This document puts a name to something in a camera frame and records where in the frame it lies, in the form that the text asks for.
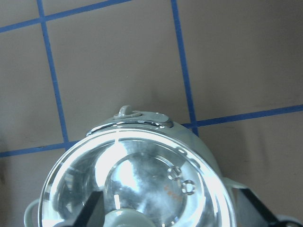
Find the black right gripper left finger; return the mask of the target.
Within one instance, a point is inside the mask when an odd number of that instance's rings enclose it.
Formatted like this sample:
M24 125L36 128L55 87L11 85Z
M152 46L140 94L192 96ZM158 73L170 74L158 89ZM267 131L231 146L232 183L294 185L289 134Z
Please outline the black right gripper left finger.
M73 227L102 227L105 223L104 193L92 192L86 204L77 216Z

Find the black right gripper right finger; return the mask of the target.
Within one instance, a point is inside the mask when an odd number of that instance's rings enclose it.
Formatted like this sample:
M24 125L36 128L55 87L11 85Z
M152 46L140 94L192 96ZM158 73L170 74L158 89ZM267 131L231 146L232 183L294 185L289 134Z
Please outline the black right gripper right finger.
M238 218L242 227L277 227L278 218L250 190L238 190Z

